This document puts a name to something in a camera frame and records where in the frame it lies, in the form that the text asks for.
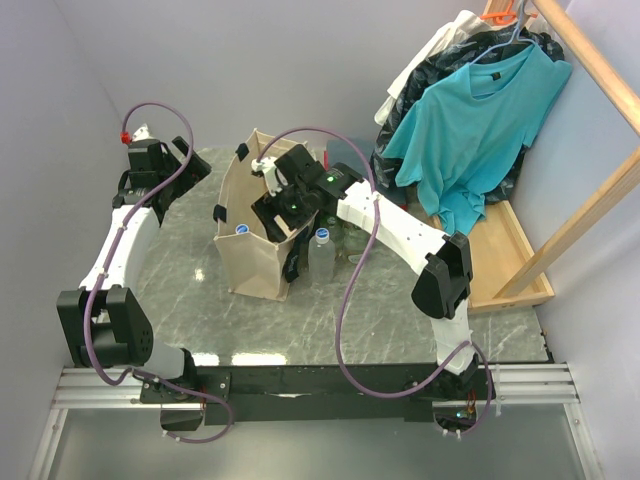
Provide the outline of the clear glass bottle silver cap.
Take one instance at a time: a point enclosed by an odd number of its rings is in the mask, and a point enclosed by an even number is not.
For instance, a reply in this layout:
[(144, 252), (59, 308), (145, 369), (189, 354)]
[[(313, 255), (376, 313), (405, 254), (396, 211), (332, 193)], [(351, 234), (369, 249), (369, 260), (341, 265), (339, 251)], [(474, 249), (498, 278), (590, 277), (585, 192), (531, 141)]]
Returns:
[(358, 264), (367, 248), (370, 234), (355, 225), (349, 225), (345, 229), (343, 256), (351, 264)]

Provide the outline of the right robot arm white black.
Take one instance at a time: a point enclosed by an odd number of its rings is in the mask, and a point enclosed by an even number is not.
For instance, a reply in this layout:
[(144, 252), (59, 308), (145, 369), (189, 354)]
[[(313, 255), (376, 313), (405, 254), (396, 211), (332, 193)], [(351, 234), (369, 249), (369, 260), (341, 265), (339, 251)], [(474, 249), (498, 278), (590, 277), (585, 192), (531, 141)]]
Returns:
[(479, 365), (468, 323), (473, 278), (469, 239), (421, 222), (374, 191), (350, 166), (325, 168), (300, 144), (278, 157), (259, 156), (251, 172), (267, 187), (252, 209), (270, 239), (281, 240), (286, 229), (326, 212), (366, 231), (409, 265), (417, 276), (411, 299), (431, 321), (437, 354), (434, 373), (409, 391), (433, 385), (446, 398), (465, 397)]

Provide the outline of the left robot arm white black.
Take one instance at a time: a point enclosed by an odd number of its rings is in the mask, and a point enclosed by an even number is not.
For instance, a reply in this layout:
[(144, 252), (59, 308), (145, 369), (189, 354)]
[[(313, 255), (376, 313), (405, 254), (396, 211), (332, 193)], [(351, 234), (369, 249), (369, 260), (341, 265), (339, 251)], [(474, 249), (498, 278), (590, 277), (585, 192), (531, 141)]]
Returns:
[(79, 287), (61, 292), (56, 303), (75, 366), (144, 371), (147, 377), (165, 379), (164, 389), (179, 402), (199, 392), (193, 357), (155, 339), (135, 287), (170, 205), (211, 172), (188, 149), (180, 136), (170, 144), (152, 137), (129, 143), (129, 167), (112, 200), (111, 225), (100, 253)]

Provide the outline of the plastic water bottle blue cap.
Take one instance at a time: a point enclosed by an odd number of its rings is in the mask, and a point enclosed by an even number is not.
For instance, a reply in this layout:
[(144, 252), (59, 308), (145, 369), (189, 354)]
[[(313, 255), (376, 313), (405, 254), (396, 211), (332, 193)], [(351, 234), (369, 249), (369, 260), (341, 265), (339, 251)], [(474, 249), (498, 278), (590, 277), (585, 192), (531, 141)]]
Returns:
[(332, 281), (335, 267), (335, 244), (327, 228), (319, 228), (309, 241), (308, 266), (314, 285)]

